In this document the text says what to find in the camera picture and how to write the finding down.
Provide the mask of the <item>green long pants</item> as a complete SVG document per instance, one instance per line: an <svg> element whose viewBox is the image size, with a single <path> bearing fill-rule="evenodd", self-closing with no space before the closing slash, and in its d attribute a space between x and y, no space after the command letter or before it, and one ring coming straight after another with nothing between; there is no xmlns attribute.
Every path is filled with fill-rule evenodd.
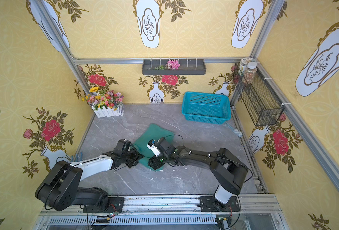
<svg viewBox="0 0 339 230"><path fill-rule="evenodd" d="M169 143L172 143L174 138L173 134L173 132L161 128L156 124L150 124L144 134L134 142L134 147L136 150L144 156L138 162L152 171L156 172L162 170L163 166L154 170L148 165L149 159L155 156L155 154L147 147L147 144L151 140L159 140L162 137L165 137Z"/></svg>

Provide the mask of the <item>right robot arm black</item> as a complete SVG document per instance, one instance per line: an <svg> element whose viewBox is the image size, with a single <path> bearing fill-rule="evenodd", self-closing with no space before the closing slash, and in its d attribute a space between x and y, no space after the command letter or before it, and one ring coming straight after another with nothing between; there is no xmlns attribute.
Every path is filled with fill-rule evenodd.
<svg viewBox="0 0 339 230"><path fill-rule="evenodd" d="M195 166L211 171L219 185L212 197L200 201L199 207L203 212L228 211L231 205L240 210L237 195L247 178L250 169L235 155L225 148L218 151L207 152L192 150L185 146L161 147L159 145L147 145L154 153L154 157L148 160L148 165L153 169L159 169L165 163L172 167Z"/></svg>

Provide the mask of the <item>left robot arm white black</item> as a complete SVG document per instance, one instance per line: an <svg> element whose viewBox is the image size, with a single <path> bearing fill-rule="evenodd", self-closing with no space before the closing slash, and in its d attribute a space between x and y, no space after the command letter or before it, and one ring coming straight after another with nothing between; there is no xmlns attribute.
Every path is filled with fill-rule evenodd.
<svg viewBox="0 0 339 230"><path fill-rule="evenodd" d="M109 199L108 192L98 187L80 187L80 182L95 174L114 170L125 164L132 168L144 158L137 150L132 149L122 154L113 152L80 162L60 161L50 170L35 192L35 197L50 209L62 211L69 206L85 205L96 212L107 212L115 209L116 203Z"/></svg>

